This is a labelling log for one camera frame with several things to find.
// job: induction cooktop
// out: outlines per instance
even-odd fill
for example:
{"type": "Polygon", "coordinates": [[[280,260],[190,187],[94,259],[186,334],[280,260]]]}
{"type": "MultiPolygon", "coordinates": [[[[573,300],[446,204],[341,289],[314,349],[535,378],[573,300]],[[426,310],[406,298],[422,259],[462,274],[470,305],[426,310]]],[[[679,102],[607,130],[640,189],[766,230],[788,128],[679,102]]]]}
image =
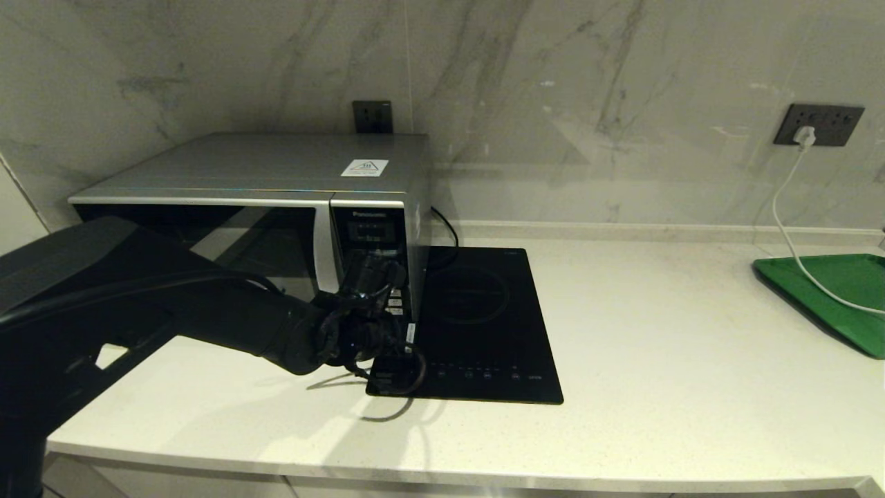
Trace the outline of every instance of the induction cooktop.
{"type": "MultiPolygon", "coordinates": [[[[405,396],[561,404],[556,365],[524,249],[432,247],[413,342],[426,378],[405,396]]],[[[366,392],[408,385],[418,363],[376,358],[366,392]]]]}

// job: wall outlet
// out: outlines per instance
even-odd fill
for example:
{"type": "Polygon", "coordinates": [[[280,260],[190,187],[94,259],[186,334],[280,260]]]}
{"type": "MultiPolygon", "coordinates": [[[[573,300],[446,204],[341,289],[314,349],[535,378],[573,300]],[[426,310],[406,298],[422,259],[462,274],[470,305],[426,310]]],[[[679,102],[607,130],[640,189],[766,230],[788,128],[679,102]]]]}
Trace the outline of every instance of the wall outlet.
{"type": "Polygon", "coordinates": [[[778,145],[798,145],[793,141],[796,132],[803,126],[813,126],[817,137],[815,145],[842,147],[848,143],[863,113],[863,107],[793,104],[787,110],[774,142],[778,145]]]}
{"type": "Polygon", "coordinates": [[[353,124],[357,133],[393,133],[393,108],[389,100],[354,100],[353,124]]]}

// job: silver microwave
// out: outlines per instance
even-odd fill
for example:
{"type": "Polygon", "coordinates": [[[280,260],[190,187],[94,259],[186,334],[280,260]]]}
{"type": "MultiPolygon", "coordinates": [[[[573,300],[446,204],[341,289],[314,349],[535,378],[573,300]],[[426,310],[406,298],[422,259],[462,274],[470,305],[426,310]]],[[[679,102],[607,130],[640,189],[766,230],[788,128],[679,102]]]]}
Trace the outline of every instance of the silver microwave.
{"type": "Polygon", "coordinates": [[[113,215],[311,300],[336,292],[354,251],[396,259],[388,310],[418,320],[430,245],[426,136],[214,134],[71,196],[83,221],[113,215]]]}

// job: warning label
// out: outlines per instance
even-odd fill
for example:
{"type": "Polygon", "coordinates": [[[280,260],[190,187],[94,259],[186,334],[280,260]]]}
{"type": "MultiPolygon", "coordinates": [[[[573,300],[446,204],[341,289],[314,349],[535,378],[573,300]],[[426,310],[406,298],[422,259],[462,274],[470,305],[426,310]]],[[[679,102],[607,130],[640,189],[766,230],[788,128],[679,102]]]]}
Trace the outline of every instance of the warning label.
{"type": "Polygon", "coordinates": [[[353,160],[341,176],[381,176],[388,160],[353,160]]]}

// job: robotic arm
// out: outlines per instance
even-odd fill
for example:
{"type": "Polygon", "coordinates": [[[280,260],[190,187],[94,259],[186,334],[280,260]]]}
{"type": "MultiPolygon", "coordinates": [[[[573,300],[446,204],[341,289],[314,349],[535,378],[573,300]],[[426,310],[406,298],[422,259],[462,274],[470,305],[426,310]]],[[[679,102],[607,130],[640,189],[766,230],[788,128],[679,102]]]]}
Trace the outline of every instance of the robotic arm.
{"type": "Polygon", "coordinates": [[[404,280],[395,261],[356,254],[339,292],[307,303],[118,218],[0,257],[0,498],[41,496],[46,438],[176,335],[261,356],[296,375],[325,363],[369,379],[357,362],[410,356],[419,375],[383,387],[413,391],[426,362],[384,311],[404,280]],[[100,369],[105,344],[127,352],[100,369]]]}

